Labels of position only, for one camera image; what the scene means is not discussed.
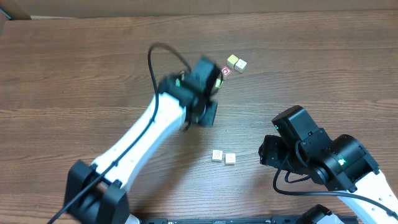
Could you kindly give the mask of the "white patterned block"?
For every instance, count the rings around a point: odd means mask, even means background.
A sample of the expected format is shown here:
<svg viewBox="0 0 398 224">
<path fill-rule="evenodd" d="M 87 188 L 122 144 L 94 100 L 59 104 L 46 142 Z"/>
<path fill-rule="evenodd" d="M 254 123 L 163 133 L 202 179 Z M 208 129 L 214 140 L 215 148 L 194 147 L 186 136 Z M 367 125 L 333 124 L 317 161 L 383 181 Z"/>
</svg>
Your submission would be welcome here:
<svg viewBox="0 0 398 224">
<path fill-rule="evenodd" d="M 212 161 L 221 162 L 223 160 L 223 151 L 213 150 L 211 159 Z"/>
</svg>

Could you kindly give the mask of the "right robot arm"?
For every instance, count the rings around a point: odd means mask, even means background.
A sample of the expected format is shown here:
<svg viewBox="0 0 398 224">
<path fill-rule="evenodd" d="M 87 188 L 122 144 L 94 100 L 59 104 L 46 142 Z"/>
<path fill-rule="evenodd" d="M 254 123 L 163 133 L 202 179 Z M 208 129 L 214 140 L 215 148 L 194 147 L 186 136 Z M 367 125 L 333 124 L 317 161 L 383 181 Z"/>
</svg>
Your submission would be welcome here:
<svg viewBox="0 0 398 224">
<path fill-rule="evenodd" d="M 397 197 L 379 164 L 356 138 L 342 134 L 331 139 L 307 110 L 295 105 L 272 124 L 278 135 L 265 136 L 260 163 L 276 168 L 274 190 L 289 196 L 338 197 L 363 223 L 397 223 Z M 326 187 L 325 191 L 287 191 L 278 188 L 282 171 L 301 175 Z"/>
</svg>

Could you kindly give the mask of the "white letter block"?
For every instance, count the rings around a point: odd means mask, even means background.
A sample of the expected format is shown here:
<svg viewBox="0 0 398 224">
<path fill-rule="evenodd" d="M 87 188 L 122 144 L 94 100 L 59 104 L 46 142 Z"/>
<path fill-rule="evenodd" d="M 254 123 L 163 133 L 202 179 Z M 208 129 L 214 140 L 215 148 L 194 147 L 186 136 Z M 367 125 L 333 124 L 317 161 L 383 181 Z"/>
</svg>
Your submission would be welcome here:
<svg viewBox="0 0 398 224">
<path fill-rule="evenodd" d="M 235 153 L 226 153 L 225 154 L 225 164 L 226 165 L 235 165 L 236 163 L 236 154 Z"/>
</svg>

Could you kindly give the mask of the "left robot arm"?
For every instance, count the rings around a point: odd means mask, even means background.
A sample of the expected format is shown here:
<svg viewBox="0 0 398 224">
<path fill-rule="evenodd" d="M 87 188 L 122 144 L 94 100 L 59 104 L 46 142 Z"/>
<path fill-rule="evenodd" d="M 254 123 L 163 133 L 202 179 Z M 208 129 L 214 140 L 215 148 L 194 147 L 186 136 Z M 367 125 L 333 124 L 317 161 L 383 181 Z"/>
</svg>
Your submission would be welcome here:
<svg viewBox="0 0 398 224">
<path fill-rule="evenodd" d="M 81 223 L 140 223 L 127 194 L 157 148 L 185 123 L 211 127 L 217 102 L 211 100 L 220 68 L 203 57 L 191 72 L 165 77 L 144 114 L 90 165 L 69 170 L 66 212 Z"/>
</svg>

